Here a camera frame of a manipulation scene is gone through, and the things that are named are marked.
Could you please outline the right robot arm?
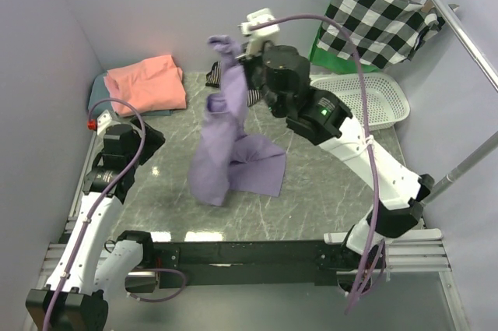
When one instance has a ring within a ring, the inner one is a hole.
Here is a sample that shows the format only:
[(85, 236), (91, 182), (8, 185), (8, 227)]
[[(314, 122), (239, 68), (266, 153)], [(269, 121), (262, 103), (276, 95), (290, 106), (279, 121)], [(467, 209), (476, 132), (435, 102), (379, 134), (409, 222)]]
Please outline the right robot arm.
[(344, 250), (363, 255), (419, 223), (433, 178), (398, 162), (347, 104), (312, 86), (310, 63), (294, 47), (267, 42), (258, 55), (237, 59), (274, 117), (285, 119), (288, 129), (343, 162), (373, 190), (373, 205), (346, 235)]

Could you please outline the purple t shirt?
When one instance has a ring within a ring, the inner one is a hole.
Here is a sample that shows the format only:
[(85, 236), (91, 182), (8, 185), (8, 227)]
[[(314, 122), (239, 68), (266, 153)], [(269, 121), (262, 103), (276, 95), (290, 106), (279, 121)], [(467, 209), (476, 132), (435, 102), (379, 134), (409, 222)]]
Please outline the purple t shirt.
[(228, 191), (278, 197), (286, 170), (286, 152), (262, 134), (247, 134), (248, 88), (236, 60), (241, 46), (227, 35), (208, 39), (221, 56), (220, 89), (208, 95), (200, 139), (188, 172), (191, 194), (221, 206)]

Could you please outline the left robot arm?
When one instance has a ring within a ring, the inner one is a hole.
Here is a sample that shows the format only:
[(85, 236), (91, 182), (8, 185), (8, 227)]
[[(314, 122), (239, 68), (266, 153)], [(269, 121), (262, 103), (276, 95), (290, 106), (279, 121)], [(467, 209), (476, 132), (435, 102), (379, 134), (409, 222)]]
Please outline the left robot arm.
[(152, 237), (141, 231), (124, 232), (113, 251), (101, 255), (137, 167), (165, 143), (164, 135), (139, 118), (119, 122), (108, 111), (91, 126), (103, 149), (84, 178), (75, 225), (43, 288), (30, 290), (26, 298), (39, 330), (102, 330), (110, 302), (127, 294), (128, 274), (156, 262)]

